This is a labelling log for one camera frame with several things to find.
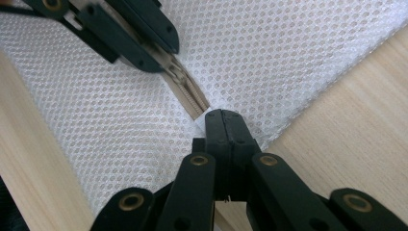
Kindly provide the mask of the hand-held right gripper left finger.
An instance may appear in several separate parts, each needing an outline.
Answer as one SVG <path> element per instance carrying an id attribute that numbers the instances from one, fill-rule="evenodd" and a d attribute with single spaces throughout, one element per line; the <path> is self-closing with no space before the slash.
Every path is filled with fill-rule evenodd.
<path id="1" fill-rule="evenodd" d="M 205 114 L 205 137 L 194 138 L 191 151 L 207 153 L 215 158 L 215 200 L 228 200 L 230 144 L 221 109 Z"/>

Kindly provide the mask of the white mesh zipper bag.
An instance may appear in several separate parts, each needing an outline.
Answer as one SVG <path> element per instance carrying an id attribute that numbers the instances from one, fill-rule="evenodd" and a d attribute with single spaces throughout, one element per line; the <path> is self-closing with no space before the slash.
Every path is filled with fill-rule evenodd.
<path id="1" fill-rule="evenodd" d="M 212 108 L 244 117 L 262 147 L 408 23 L 408 0 L 160 1 L 181 65 Z M 94 212 L 125 188 L 172 181 L 204 133 L 162 76 L 107 62 L 58 22 L 0 13 L 0 50 Z"/>

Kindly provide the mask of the metal zipper pull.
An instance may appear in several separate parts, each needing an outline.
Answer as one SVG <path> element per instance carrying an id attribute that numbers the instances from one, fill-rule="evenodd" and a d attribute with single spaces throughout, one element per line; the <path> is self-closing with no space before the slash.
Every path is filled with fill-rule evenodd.
<path id="1" fill-rule="evenodd" d="M 165 74 L 176 84 L 184 87 L 191 84 L 191 78 L 187 70 L 182 67 L 172 54 L 167 53 L 164 48 L 154 43 L 152 45 L 151 55 L 164 70 Z"/>

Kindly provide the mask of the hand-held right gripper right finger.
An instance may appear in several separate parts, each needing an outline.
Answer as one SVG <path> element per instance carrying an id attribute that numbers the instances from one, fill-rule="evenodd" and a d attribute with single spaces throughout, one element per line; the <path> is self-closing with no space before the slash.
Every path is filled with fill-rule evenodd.
<path id="1" fill-rule="evenodd" d="M 246 167 L 251 163 L 252 156 L 261 149 L 240 114 L 224 110 L 222 115 L 230 147 L 228 195 L 232 201 L 246 201 L 248 195 Z"/>

